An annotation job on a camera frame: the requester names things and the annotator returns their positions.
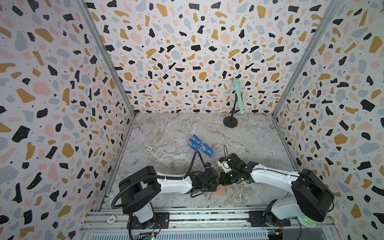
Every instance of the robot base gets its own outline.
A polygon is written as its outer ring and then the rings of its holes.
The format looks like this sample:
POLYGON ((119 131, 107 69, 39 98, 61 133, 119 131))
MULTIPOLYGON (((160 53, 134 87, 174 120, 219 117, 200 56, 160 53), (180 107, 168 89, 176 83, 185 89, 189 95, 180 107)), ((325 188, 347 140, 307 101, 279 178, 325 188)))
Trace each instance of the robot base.
MULTIPOLYGON (((269 224, 266 223, 266 219, 264 216, 264 211, 249 211, 249 219, 248 222, 251 223, 251 227, 268 227, 269 224)), ((283 225, 288 227, 291 225, 289 219, 283 219, 283 225)), ((276 222, 275 227, 281 227, 281 221, 276 222)))
POLYGON ((161 226, 161 229, 167 229, 169 226, 169 212, 155 212, 154 214, 155 216, 152 219, 144 223, 140 223, 137 217, 134 216, 132 218, 131 229, 140 229, 140 230, 146 229, 151 227, 153 225, 153 222, 156 222, 156 229, 159 229, 160 226, 161 226))

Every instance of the microphone stand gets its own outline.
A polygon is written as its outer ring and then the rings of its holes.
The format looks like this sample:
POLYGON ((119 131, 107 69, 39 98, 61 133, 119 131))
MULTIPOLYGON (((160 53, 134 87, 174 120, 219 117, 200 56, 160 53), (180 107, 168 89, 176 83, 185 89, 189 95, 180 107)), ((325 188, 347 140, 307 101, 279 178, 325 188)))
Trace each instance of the microphone stand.
POLYGON ((233 114, 236 111, 236 109, 235 109, 236 102, 237 102, 237 95, 235 94, 235 103, 233 104, 231 116, 226 116, 223 120, 223 124, 226 125, 227 127, 236 127, 237 126, 237 119, 233 116, 233 114))

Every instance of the marble tabletop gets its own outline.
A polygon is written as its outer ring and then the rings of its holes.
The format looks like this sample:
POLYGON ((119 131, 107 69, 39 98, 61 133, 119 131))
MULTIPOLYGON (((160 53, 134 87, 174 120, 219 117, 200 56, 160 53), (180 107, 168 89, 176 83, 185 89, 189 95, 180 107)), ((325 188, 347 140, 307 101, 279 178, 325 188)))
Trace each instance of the marble tabletop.
MULTIPOLYGON (((104 200, 103 208, 110 207, 113 197, 119 192, 118 183, 121 180, 146 166, 154 166, 157 172, 164 174, 185 174, 194 154, 194 150, 187 145, 193 134, 215 151, 212 158, 204 153, 202 157, 218 172, 220 168, 217 161, 224 156, 224 144, 229 153, 236 153, 246 163, 254 161, 267 167, 293 171, 271 114, 236 114, 238 126, 235 128, 228 128, 223 124, 223 118, 227 115, 138 114, 112 190, 109 198, 104 200)), ((197 157, 192 170, 203 169, 197 157)), ((191 198, 189 194, 158 194, 151 202, 154 207, 261 205, 287 195, 286 191, 268 184, 245 182, 228 185, 225 190, 226 195, 206 192, 196 198, 191 198)))

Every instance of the mounting plate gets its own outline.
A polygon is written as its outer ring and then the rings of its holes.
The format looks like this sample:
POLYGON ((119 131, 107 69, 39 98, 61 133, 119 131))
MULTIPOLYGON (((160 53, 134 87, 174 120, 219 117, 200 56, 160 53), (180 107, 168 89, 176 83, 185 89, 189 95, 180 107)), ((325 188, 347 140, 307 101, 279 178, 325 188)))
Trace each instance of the mounting plate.
MULTIPOLYGON (((160 224, 159 224, 159 221, 156 221, 156 229, 160 229, 160 226, 161 226, 161 229, 167 229, 168 228, 168 226, 169 226, 169 212, 155 212, 155 217, 157 220, 160 221, 160 224)), ((132 219, 131 229, 143 229, 143 227, 141 226, 141 224, 140 224, 140 222, 136 216, 134 216, 132 219)))
MULTIPOLYGON (((270 227, 265 223, 265 219, 263 218, 264 211, 249 211, 248 213, 248 222, 251 223, 251 227, 270 227)), ((291 221, 289 221, 289 219, 283 219, 283 225, 285 227, 289 227, 291 225, 291 221)), ((281 227, 281 223, 277 223, 275 227, 281 227)))

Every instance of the terrazzo wallpaper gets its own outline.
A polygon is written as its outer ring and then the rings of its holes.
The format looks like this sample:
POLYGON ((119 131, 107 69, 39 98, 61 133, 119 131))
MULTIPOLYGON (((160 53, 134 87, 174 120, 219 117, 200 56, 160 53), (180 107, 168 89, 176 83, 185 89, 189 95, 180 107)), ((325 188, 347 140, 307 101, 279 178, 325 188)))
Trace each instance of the terrazzo wallpaper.
POLYGON ((86 0, 138 112, 274 110, 326 0, 86 0))
POLYGON ((0 1, 0 239, 73 239, 127 132, 70 0, 0 1))
POLYGON ((384 1, 344 1, 277 120, 335 195, 342 238, 384 239, 384 1))

